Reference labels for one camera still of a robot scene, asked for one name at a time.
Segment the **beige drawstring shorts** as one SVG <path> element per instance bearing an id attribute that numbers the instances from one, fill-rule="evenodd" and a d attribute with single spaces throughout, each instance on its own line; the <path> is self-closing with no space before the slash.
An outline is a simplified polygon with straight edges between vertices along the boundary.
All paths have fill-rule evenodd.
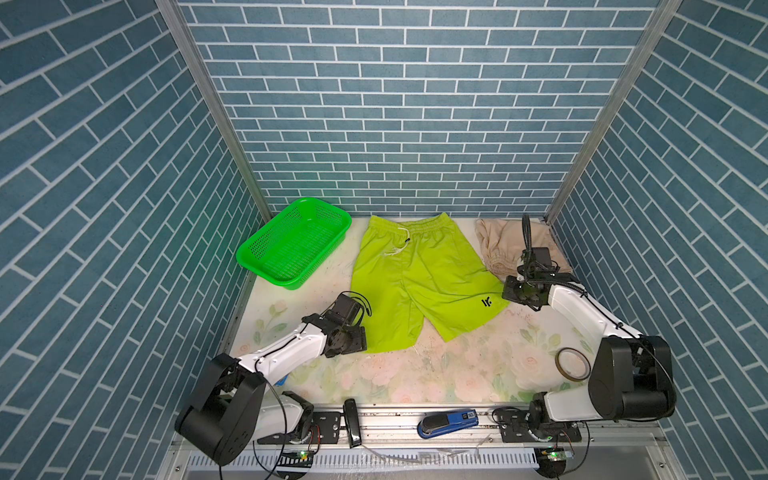
<path id="1" fill-rule="evenodd" d="M 486 268 L 501 281 L 509 275 L 517 276 L 517 266 L 525 249 L 522 221 L 478 219 L 475 233 Z M 572 271 L 546 224 L 531 222 L 531 244 L 533 247 L 548 248 L 551 259 L 558 264 L 561 272 Z"/>

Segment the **lime green shorts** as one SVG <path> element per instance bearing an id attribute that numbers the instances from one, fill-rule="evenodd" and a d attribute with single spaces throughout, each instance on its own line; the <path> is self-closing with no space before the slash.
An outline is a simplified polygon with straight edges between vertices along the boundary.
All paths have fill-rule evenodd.
<path id="1" fill-rule="evenodd" d="M 500 315 L 509 301 L 448 215 L 394 222 L 370 219 L 351 277 L 351 290 L 370 302 L 363 321 L 367 351 L 414 346 L 425 321 L 450 342 Z"/>

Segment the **green plastic basket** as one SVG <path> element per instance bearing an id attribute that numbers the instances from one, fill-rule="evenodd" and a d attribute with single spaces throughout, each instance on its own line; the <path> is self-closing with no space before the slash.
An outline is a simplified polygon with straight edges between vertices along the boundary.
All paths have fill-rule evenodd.
<path id="1" fill-rule="evenodd" d="M 236 259 L 271 284 L 296 290 L 341 244 L 351 223 L 351 216 L 336 206 L 299 199 L 249 237 Z"/>

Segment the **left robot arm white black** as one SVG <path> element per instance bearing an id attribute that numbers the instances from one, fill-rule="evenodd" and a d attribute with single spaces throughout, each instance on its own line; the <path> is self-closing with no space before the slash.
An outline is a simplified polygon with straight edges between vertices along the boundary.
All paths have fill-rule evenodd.
<path id="1" fill-rule="evenodd" d="M 278 383 L 317 358 L 364 352 L 363 319 L 371 314 L 365 296 L 343 291 L 272 344 L 239 357 L 215 356 L 181 407 L 175 432 L 219 466 L 262 439 L 283 447 L 318 444 L 321 428 L 313 424 L 314 405 L 291 391 L 278 392 Z"/>

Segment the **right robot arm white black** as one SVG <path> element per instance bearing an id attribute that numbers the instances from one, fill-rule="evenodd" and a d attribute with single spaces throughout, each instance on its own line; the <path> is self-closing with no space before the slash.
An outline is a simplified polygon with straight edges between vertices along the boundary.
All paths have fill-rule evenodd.
<path id="1" fill-rule="evenodd" d="M 534 397 L 532 423 L 653 422 L 674 413 L 677 391 L 668 343 L 607 311 L 574 275 L 560 271 L 548 248 L 523 250 L 517 273 L 505 280 L 503 297 L 534 311 L 550 307 L 599 341 L 580 386 Z"/>

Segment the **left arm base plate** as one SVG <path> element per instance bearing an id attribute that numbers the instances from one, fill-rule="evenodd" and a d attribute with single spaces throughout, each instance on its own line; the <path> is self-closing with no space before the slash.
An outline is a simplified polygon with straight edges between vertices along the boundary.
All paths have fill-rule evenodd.
<path id="1" fill-rule="evenodd" d="M 302 426 L 298 425 L 289 433 L 289 436 L 286 436 L 285 430 L 281 428 L 270 435 L 256 433 L 254 439 L 258 445 L 281 445 L 283 441 L 293 444 L 307 444 L 309 434 L 312 433 L 315 444 L 337 444 L 343 427 L 342 420 L 343 415 L 340 412 L 315 411 L 311 420 L 306 422 L 308 430 L 303 437 L 300 437 Z"/>

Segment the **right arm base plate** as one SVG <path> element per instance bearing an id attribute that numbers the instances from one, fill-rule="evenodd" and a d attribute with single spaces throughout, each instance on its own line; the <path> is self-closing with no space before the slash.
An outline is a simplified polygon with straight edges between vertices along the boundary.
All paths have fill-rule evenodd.
<path id="1" fill-rule="evenodd" d="M 492 420 L 498 426 L 504 443 L 582 441 L 582 434 L 576 423 L 549 422 L 534 428 L 530 426 L 528 417 L 527 411 L 512 407 L 498 408 L 492 412 Z"/>

